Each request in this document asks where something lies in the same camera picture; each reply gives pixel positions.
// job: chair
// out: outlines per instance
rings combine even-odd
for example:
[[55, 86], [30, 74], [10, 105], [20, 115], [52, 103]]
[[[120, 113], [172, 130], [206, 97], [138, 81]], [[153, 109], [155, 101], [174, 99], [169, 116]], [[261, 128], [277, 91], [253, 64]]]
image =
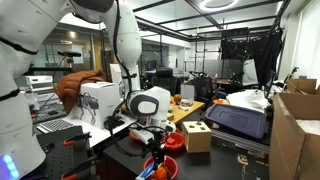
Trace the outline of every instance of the chair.
[[176, 94], [178, 78], [172, 76], [172, 69], [161, 67], [156, 70], [152, 78], [152, 86], [158, 86], [170, 91], [171, 96]]
[[205, 103], [205, 109], [213, 104], [212, 100], [215, 98], [212, 80], [210, 77], [200, 77], [191, 80], [195, 88], [195, 100]]

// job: wooden box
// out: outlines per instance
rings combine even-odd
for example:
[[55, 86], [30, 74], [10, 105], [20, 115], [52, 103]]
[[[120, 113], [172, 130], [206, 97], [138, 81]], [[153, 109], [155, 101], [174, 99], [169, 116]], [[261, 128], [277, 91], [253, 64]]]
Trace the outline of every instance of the wooden box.
[[183, 122], [182, 134], [188, 153], [210, 151], [212, 132], [204, 122]]

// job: box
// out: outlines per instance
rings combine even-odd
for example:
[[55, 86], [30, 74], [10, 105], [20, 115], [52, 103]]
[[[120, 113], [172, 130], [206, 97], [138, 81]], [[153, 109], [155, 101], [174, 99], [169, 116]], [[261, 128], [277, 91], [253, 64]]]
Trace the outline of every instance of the box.
[[316, 89], [317, 79], [288, 79], [287, 91], [297, 94], [320, 95], [320, 86]]
[[188, 153], [210, 151], [212, 132], [204, 122], [183, 122], [182, 134]]
[[305, 133], [296, 120], [320, 120], [320, 96], [280, 93], [273, 105], [270, 179], [319, 179], [320, 136]]
[[120, 104], [119, 86], [115, 83], [99, 82], [82, 84], [73, 115], [99, 129]]

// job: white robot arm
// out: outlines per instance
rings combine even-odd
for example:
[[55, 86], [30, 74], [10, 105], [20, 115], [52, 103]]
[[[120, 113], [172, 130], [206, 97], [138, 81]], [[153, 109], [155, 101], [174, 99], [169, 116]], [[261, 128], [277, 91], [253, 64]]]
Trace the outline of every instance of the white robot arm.
[[[170, 93], [157, 87], [140, 91], [135, 66], [141, 54], [141, 38], [133, 12], [127, 6], [120, 4], [118, 7], [114, 0], [2, 0], [0, 172], [4, 179], [21, 178], [45, 159], [32, 131], [27, 100], [19, 93], [14, 78], [28, 70], [43, 40], [70, 12], [89, 22], [102, 21], [108, 28], [110, 42], [122, 68], [126, 104], [131, 112], [150, 116], [149, 126], [175, 131], [174, 124], [166, 120]], [[134, 133], [145, 143], [153, 138], [150, 133]]]

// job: lamp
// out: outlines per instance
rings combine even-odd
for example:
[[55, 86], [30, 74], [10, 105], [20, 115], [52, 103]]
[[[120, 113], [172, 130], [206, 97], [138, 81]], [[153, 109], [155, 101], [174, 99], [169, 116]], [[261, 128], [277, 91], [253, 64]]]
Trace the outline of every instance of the lamp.
[[218, 6], [218, 7], [207, 7], [207, 4], [211, 1], [215, 1], [215, 0], [204, 0], [202, 1], [200, 4], [199, 4], [199, 7], [200, 9], [202, 10], [205, 10], [205, 11], [211, 11], [211, 12], [214, 12], [214, 11], [221, 11], [221, 10], [224, 10], [224, 9], [228, 9], [234, 5], [236, 5], [239, 0], [233, 0], [232, 2], [230, 3], [227, 3], [225, 5], [222, 5], [222, 6]]

